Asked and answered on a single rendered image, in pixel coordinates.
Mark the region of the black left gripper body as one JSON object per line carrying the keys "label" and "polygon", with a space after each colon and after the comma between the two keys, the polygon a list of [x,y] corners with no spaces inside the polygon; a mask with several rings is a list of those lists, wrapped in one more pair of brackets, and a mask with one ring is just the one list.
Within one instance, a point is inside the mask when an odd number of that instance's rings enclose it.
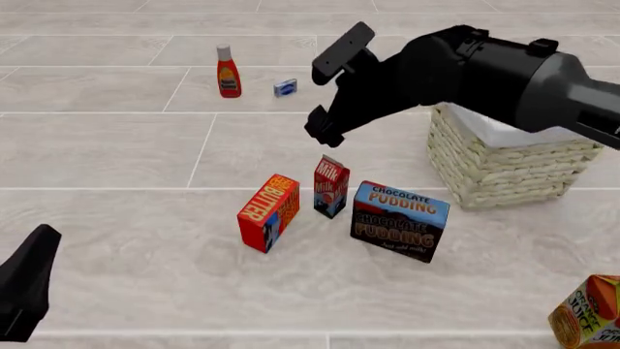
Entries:
{"label": "black left gripper body", "polygon": [[45,311],[33,312],[17,307],[0,308],[0,342],[28,342]]}

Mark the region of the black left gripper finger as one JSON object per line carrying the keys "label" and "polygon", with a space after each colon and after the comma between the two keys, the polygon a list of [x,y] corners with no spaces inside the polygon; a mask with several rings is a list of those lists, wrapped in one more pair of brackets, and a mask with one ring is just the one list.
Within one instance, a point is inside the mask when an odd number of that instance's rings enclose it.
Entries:
{"label": "black left gripper finger", "polygon": [[28,235],[0,266],[0,304],[35,317],[46,315],[51,270],[61,238],[48,224],[41,224]]}

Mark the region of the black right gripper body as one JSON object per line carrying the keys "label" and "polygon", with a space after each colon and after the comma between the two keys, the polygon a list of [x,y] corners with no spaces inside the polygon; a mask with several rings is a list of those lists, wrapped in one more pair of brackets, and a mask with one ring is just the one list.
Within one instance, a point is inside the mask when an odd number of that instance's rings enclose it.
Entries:
{"label": "black right gripper body", "polygon": [[324,107],[318,105],[308,115],[304,129],[319,144],[338,147],[345,139]]}

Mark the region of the red milk carton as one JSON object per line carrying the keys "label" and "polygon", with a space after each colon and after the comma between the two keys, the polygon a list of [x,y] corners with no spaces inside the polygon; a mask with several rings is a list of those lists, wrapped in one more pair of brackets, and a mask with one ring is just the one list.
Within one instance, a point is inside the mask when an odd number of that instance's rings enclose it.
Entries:
{"label": "red milk carton", "polygon": [[346,205],[350,170],[323,155],[314,171],[314,209],[332,219]]}

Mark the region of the pale woven basket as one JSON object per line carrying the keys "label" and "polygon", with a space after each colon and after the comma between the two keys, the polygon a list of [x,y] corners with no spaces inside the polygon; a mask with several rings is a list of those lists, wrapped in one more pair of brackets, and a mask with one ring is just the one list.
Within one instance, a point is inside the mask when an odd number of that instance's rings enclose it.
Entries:
{"label": "pale woven basket", "polygon": [[603,146],[562,129],[535,135],[454,105],[434,107],[427,154],[463,208],[562,197]]}

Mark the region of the small blue printed box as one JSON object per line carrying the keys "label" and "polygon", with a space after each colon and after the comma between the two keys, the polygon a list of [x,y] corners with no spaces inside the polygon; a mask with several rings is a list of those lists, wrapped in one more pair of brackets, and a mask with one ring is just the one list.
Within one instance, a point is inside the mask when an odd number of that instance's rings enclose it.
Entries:
{"label": "small blue printed box", "polygon": [[273,85],[273,93],[276,98],[292,95],[297,92],[297,79],[283,80]]}

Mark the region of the flat black plate on stalk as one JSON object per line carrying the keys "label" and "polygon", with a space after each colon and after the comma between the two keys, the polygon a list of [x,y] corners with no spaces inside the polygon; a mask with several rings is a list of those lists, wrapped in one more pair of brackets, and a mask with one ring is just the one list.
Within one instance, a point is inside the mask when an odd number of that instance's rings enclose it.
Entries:
{"label": "flat black plate on stalk", "polygon": [[367,48],[374,37],[365,22],[357,22],[312,61],[312,81],[324,86],[341,71],[355,74],[377,65],[378,58]]}

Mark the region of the red orange butter box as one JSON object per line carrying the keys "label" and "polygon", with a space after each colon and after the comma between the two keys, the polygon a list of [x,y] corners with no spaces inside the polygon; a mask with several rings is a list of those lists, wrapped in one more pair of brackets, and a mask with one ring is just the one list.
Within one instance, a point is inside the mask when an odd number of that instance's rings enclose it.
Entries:
{"label": "red orange butter box", "polygon": [[299,182],[274,174],[237,215],[243,243],[260,252],[269,252],[299,206]]}

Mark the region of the red ketchup bottle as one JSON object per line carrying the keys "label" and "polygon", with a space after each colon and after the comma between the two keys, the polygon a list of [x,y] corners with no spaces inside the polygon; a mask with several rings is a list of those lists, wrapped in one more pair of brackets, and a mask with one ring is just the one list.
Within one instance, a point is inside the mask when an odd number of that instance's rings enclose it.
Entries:
{"label": "red ketchup bottle", "polygon": [[223,98],[239,98],[242,93],[240,76],[229,45],[217,46],[217,81]]}

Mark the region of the chocolate pudding box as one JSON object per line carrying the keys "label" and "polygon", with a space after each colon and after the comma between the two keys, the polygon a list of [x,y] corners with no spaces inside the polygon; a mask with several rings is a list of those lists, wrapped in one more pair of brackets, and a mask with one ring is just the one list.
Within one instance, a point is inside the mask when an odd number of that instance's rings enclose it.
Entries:
{"label": "chocolate pudding box", "polygon": [[354,196],[350,235],[428,264],[449,212],[444,201],[364,180]]}

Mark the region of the orange juice carton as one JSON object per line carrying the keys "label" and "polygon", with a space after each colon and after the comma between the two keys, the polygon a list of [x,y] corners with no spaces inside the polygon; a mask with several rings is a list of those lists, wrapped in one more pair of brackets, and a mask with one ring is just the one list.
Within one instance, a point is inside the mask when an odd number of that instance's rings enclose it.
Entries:
{"label": "orange juice carton", "polygon": [[548,322],[564,349],[620,349],[620,275],[590,275]]}

